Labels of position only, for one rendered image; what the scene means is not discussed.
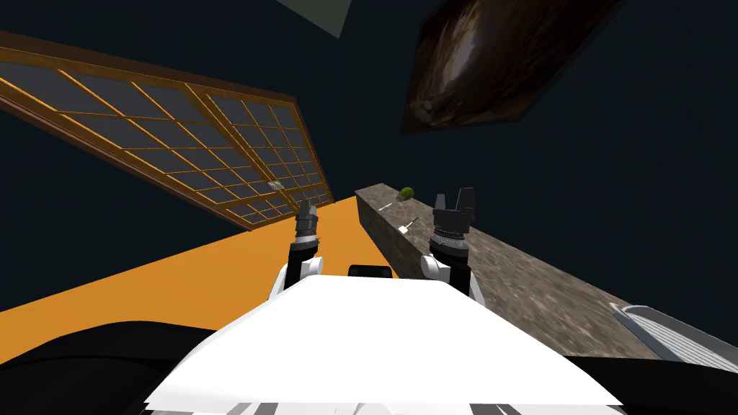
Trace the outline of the wooden framed grid window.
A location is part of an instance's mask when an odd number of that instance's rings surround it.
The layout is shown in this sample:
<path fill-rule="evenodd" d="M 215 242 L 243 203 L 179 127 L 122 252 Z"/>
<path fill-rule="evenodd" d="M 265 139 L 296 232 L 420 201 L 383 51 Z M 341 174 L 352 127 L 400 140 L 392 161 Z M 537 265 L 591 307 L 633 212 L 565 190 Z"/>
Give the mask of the wooden framed grid window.
<path fill-rule="evenodd" d="M 248 231 L 334 200 L 288 95 L 0 31 L 0 108 Z"/>

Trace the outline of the brown wall picture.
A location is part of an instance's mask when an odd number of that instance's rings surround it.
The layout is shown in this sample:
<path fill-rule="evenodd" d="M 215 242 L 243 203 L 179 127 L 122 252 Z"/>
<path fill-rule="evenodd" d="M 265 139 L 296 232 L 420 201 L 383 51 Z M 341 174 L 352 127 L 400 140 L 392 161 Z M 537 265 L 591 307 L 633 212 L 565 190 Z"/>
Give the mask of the brown wall picture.
<path fill-rule="evenodd" d="M 628 0 L 443 0 L 422 22 L 403 134 L 513 122 Z"/>

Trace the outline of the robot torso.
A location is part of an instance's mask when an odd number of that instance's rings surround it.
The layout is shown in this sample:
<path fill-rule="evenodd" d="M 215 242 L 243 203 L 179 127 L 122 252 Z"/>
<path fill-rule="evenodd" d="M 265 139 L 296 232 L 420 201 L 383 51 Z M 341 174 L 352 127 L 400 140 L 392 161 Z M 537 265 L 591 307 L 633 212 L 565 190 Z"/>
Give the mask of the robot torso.
<path fill-rule="evenodd" d="M 625 415 L 591 375 L 441 281 L 313 275 L 216 331 L 152 415 Z"/>

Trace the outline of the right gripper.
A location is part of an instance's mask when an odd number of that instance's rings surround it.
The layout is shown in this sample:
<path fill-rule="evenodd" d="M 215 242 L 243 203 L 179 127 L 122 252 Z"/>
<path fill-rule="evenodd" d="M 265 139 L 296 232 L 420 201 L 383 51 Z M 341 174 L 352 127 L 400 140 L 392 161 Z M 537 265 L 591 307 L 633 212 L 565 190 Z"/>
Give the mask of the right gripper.
<path fill-rule="evenodd" d="M 433 209 L 436 231 L 446 233 L 468 233 L 476 209 L 475 189 L 460 188 L 455 210 L 445 209 L 445 195 L 437 194 Z"/>

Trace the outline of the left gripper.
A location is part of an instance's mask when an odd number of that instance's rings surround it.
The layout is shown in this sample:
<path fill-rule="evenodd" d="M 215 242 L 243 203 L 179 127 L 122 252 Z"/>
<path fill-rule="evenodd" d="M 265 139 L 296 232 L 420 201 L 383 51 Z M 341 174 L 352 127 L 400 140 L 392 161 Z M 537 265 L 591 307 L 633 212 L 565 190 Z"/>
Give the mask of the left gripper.
<path fill-rule="evenodd" d="M 317 206 L 301 203 L 295 217 L 295 234 L 297 236 L 315 236 L 317 228 Z"/>

